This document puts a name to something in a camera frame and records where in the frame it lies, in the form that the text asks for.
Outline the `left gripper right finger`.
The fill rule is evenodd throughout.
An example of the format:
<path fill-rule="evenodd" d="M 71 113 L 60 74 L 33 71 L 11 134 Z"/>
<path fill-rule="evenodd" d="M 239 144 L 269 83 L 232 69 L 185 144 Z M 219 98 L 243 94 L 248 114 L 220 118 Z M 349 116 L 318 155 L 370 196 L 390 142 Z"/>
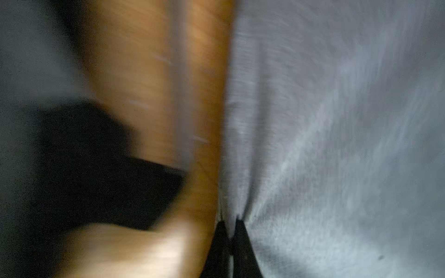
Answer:
<path fill-rule="evenodd" d="M 245 224 L 239 219 L 232 238 L 232 255 L 234 278 L 263 278 Z"/>

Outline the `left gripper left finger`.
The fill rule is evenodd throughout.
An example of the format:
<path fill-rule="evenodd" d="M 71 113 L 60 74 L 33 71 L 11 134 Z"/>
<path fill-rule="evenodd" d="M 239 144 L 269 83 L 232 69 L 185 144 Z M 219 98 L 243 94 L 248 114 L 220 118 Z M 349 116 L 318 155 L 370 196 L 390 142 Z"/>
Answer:
<path fill-rule="evenodd" d="M 228 278 L 230 251 L 225 222 L 219 221 L 200 278 Z"/>

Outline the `grey laptop bag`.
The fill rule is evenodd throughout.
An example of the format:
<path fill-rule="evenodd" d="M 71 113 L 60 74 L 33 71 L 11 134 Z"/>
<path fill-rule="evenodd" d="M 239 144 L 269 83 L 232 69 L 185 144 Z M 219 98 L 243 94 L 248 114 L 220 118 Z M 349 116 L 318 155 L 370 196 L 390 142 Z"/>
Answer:
<path fill-rule="evenodd" d="M 239 1 L 220 203 L 266 278 L 442 278 L 445 3 Z"/>
<path fill-rule="evenodd" d="M 77 228 L 149 229 L 183 186 L 132 156 L 132 131 L 93 101 L 74 50 L 80 8 L 1 2 L 3 278 L 53 277 Z"/>

